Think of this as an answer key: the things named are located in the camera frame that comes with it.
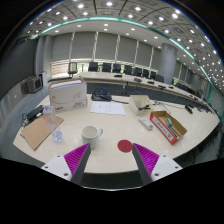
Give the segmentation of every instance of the cup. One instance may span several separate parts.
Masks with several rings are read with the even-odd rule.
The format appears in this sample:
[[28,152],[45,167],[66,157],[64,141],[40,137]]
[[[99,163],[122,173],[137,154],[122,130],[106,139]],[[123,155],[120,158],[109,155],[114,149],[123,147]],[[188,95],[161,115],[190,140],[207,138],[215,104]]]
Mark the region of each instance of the cup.
[[103,134],[102,128],[94,126],[86,126],[82,129],[82,142],[83,144],[90,143],[90,148],[94,149],[99,143],[99,138]]

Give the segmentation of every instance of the desk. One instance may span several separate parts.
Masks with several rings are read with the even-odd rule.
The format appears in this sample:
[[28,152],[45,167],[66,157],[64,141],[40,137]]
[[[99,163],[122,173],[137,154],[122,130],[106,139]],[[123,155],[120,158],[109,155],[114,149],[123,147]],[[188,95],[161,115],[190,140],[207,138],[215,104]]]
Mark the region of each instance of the desk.
[[[165,154],[171,158],[176,158],[197,146],[219,123],[219,119],[215,114],[199,112],[196,108],[193,109],[193,114],[190,114],[186,109],[166,105],[171,115],[187,129],[187,133],[183,138],[171,145],[155,126],[153,130],[148,131],[127,104],[123,104],[126,116],[95,114],[90,113],[92,106],[91,95],[88,94],[87,97],[87,108],[58,114],[64,119],[64,122],[60,125],[64,135],[62,142],[54,142],[52,135],[50,135],[34,151],[26,140],[20,136],[21,131],[19,130],[13,144],[27,155],[46,163],[57,154],[66,154],[83,145],[81,131],[85,126],[101,127],[104,133],[100,137],[99,146],[91,150],[85,173],[122,173],[138,170],[138,167],[132,152],[123,153],[117,148],[120,140],[126,139],[132,143],[140,144],[159,155]],[[121,102],[129,102],[129,97],[112,96],[112,98]],[[49,102],[48,96],[39,105],[46,102]],[[167,104],[184,107],[179,104]],[[157,105],[154,110],[160,111],[165,110],[165,108]]]
[[[208,104],[206,104],[202,99],[200,99],[182,89],[179,89],[175,86],[172,86],[173,89],[170,89],[169,86],[171,86],[171,85],[167,85],[165,83],[161,83],[161,82],[157,82],[157,81],[153,81],[154,84],[149,84],[147,82],[152,81],[152,80],[149,80],[146,78],[135,77],[132,75],[125,75],[125,74],[122,75],[122,78],[116,78],[116,77],[114,77],[114,75],[117,75],[117,73],[79,72],[76,75],[74,75],[74,78],[81,76],[87,83],[96,82],[96,83],[110,83],[110,84],[127,84],[127,82],[128,82],[128,85],[136,85],[134,78],[138,78],[138,79],[142,80],[141,87],[143,87],[143,88],[153,89],[153,90],[157,90],[157,91],[163,91],[165,93],[173,94],[176,96],[181,96],[188,100],[192,100],[193,102],[197,102],[198,104],[200,104],[202,106],[209,107]],[[166,89],[161,90],[161,88],[158,85],[165,86]]]

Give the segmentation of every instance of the box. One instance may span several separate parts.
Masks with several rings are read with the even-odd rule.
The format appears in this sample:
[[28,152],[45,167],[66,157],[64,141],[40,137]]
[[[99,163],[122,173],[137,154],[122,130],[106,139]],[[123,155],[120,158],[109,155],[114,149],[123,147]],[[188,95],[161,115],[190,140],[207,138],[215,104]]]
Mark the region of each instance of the box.
[[[149,99],[147,95],[130,95],[128,107],[131,111],[139,116],[144,114],[149,114],[154,110],[153,102]],[[150,110],[138,110],[146,105],[149,105]]]
[[87,107],[87,84],[81,78],[52,82],[48,92],[50,104],[56,113]]
[[[180,135],[176,136],[170,131],[170,129],[166,126],[165,119],[170,118],[173,125],[172,128]],[[187,130],[170,114],[166,111],[154,111],[150,115],[150,120],[153,124],[162,132],[162,134],[166,137],[166,139],[173,145],[176,141],[181,139],[183,135],[187,132]]]

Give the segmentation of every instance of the cardboard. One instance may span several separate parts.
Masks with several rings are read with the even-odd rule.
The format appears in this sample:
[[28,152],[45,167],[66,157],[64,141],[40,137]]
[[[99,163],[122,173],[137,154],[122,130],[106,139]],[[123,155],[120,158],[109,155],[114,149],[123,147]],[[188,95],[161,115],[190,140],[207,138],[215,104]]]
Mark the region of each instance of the cardboard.
[[[64,119],[60,117],[57,118],[58,124],[60,125]],[[36,150],[37,147],[51,134],[51,131],[47,125],[47,122],[44,120],[44,116],[42,115],[34,120],[31,124],[26,126],[22,130],[22,134],[30,147],[33,150]]]
[[[137,115],[150,114],[154,110],[153,102],[149,99],[147,95],[130,95],[128,107],[131,111]],[[146,105],[149,105],[150,110],[138,110]]]
[[[81,84],[63,86],[52,89],[58,83],[80,80]],[[87,84],[82,78],[73,78],[52,82],[48,87],[50,104],[55,108],[55,113],[67,112],[87,107]]]
[[[167,127],[165,119],[170,118],[173,125],[172,128],[180,135],[174,135],[170,129]],[[179,121],[173,118],[166,111],[154,111],[150,115],[150,120],[153,124],[162,132],[162,134],[166,137],[166,139],[173,145],[176,141],[180,140],[183,135],[187,132],[187,130],[181,125]]]

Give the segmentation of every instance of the black chair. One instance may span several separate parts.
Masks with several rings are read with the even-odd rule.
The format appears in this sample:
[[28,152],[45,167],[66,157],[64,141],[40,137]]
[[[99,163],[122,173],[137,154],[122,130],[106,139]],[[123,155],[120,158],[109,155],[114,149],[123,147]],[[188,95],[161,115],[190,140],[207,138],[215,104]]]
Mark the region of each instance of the black chair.
[[135,67],[134,76],[141,77],[142,76],[142,69]]
[[121,65],[120,64],[113,64],[113,73],[121,73]]
[[156,72],[151,71],[150,78],[153,79],[153,80],[155,80],[155,78],[156,78]]
[[132,75],[132,67],[130,65],[125,65],[124,66],[124,74]]
[[88,72],[98,72],[98,71],[99,71],[98,62],[90,62]]
[[77,63],[76,62],[70,62],[68,64],[68,74],[69,74],[69,76],[71,75],[73,77],[73,75],[76,74],[77,72],[78,72]]
[[156,75],[156,77],[155,77],[155,81],[163,82],[163,83],[164,83],[164,77],[161,76],[161,75]]
[[103,63],[102,72],[111,72],[111,63]]
[[149,70],[143,69],[142,76],[148,79],[149,78]]

